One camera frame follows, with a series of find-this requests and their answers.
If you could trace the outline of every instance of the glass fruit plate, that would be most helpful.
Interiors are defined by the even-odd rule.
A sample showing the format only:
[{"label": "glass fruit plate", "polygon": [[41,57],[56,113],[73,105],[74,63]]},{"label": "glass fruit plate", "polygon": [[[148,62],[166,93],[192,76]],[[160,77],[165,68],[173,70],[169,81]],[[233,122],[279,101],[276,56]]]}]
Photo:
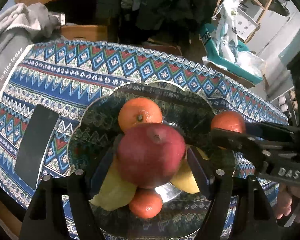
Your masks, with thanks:
[{"label": "glass fruit plate", "polygon": [[[161,109],[163,122],[174,126],[185,138],[187,144],[202,149],[219,168],[233,171],[232,151],[221,150],[208,142],[210,123],[214,112],[204,98],[193,92],[184,91],[170,82],[126,83],[116,88],[111,95],[93,102],[82,116],[80,125],[72,134],[67,154],[71,172],[88,169],[92,158],[105,148],[109,148],[114,138],[121,133],[118,114],[121,107],[130,99],[146,97],[153,100]],[[224,161],[223,156],[232,156]],[[93,206],[93,213],[105,234],[121,239],[193,239],[208,211],[210,201],[202,194],[182,192],[163,204],[158,215],[151,219],[140,219],[133,215],[128,206],[106,211]],[[236,196],[231,198],[225,228],[233,222]]]}]

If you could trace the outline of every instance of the patterned tablecloth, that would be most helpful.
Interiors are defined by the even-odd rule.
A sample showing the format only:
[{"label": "patterned tablecloth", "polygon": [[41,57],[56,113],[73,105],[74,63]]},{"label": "patterned tablecloth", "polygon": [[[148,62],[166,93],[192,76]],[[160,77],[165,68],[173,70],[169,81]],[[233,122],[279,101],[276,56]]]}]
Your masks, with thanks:
[{"label": "patterned tablecloth", "polygon": [[[181,57],[139,47],[83,41],[38,43],[11,72],[0,97],[0,187],[25,208],[34,190],[15,174],[14,165],[37,104],[62,116],[40,179],[46,174],[54,178],[69,175],[66,146],[86,107],[131,80],[168,80],[204,97],[215,113],[227,109],[242,113],[246,122],[287,124],[287,118],[276,107],[231,78]],[[238,176],[253,173],[253,165],[240,153],[235,157]],[[268,198],[275,198],[274,183],[259,181],[265,190],[269,188]],[[70,235],[76,238],[67,196],[63,196],[63,204]]]}]

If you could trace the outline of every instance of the yellow fruit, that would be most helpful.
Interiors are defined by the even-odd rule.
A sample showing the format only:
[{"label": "yellow fruit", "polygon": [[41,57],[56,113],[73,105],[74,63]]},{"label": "yellow fruit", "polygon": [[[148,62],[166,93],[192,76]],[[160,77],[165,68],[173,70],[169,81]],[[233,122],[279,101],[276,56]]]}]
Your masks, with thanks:
[{"label": "yellow fruit", "polygon": [[117,159],[114,159],[99,194],[90,200],[91,204],[102,207],[107,211],[112,211],[129,204],[137,190],[137,186],[121,179],[117,165]]},{"label": "yellow fruit", "polygon": [[[198,147],[198,152],[201,154],[202,158],[208,160],[207,155]],[[186,159],[183,159],[180,164],[178,172],[172,177],[170,183],[176,188],[183,190],[187,193],[194,194],[199,192],[197,183],[195,182],[194,176],[191,172],[189,164]]]}]

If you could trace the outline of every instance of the orange fruit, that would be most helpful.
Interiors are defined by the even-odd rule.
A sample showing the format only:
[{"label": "orange fruit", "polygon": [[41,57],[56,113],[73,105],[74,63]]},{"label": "orange fruit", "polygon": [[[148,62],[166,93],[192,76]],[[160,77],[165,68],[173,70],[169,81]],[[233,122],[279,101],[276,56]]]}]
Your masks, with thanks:
[{"label": "orange fruit", "polygon": [[129,203],[129,208],[140,218],[153,218],[162,208],[162,198],[154,189],[140,188]]},{"label": "orange fruit", "polygon": [[159,106],[148,98],[133,98],[121,108],[118,116],[121,130],[125,132],[140,123],[162,122]]},{"label": "orange fruit", "polygon": [[241,114],[234,111],[224,111],[217,114],[211,121],[211,129],[220,128],[224,130],[244,133],[246,126]]}]

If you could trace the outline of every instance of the metal bolt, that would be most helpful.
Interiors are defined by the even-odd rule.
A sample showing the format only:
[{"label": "metal bolt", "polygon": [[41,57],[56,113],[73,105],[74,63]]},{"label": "metal bolt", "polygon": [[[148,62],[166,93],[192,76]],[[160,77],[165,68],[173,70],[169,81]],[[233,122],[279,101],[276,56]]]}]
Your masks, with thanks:
[{"label": "metal bolt", "polygon": [[48,181],[49,179],[51,179],[51,175],[45,175],[45,176],[43,176],[43,180],[44,181]]},{"label": "metal bolt", "polygon": [[83,174],[83,170],[82,170],[82,169],[78,169],[78,170],[76,170],[76,171],[74,172],[74,174],[80,176],[80,175]]},{"label": "metal bolt", "polygon": [[266,150],[263,150],[262,153],[263,153],[264,155],[266,155],[266,156],[271,156],[271,152],[268,152],[268,151],[266,151]]},{"label": "metal bolt", "polygon": [[222,169],[218,169],[216,170],[216,174],[218,174],[219,176],[223,176],[225,174],[225,171]]},{"label": "metal bolt", "polygon": [[256,178],[255,176],[253,176],[253,175],[250,176],[250,179],[251,179],[252,181],[256,181],[256,180],[257,180],[257,178]]}]

